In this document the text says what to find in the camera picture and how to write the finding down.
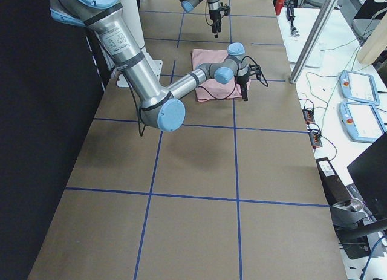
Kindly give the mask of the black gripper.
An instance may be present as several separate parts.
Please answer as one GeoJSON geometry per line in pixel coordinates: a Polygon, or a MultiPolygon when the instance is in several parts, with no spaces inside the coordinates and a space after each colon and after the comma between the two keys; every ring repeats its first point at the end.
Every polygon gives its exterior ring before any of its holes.
{"type": "Polygon", "coordinates": [[[248,64],[242,70],[238,71],[236,82],[240,87],[241,96],[244,101],[249,100],[247,82],[250,76],[255,76],[259,80],[261,78],[261,66],[248,64]]]}
{"type": "Polygon", "coordinates": [[[218,38],[218,33],[221,32],[221,20],[223,16],[230,14],[230,5],[222,2],[210,2],[208,5],[210,19],[212,21],[212,33],[214,38],[218,38]]]}

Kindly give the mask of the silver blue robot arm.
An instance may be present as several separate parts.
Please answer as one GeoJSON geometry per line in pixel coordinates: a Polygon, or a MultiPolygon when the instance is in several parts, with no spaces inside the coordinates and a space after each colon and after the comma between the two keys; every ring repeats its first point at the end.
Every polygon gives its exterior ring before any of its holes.
{"type": "Polygon", "coordinates": [[[209,17],[211,23],[205,16],[206,23],[211,27],[214,38],[218,38],[218,34],[221,33],[222,18],[230,14],[230,6],[223,4],[220,0],[179,0],[185,13],[190,13],[196,6],[202,1],[206,2],[206,10],[209,11],[209,17]]]}
{"type": "Polygon", "coordinates": [[[155,73],[156,65],[145,49],[137,0],[50,0],[52,18],[64,24],[95,32],[116,69],[133,87],[139,123],[164,132],[178,129],[186,109],[182,97],[209,79],[226,84],[234,79],[242,98],[247,99],[250,76],[261,77],[261,67],[246,64],[244,46],[232,43],[220,63],[202,63],[175,83],[164,87],[155,73]]]}

